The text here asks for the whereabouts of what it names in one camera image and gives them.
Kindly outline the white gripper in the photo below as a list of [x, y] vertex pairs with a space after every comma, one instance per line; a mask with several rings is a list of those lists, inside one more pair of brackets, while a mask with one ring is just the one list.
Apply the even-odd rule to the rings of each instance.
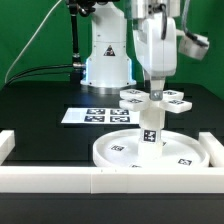
[[[140, 28], [133, 31], [136, 58], [148, 77], [173, 76], [177, 67], [176, 24], [167, 18], [167, 30], [161, 39], [162, 16], [141, 20]], [[150, 99], [163, 99], [164, 79], [150, 80]]]

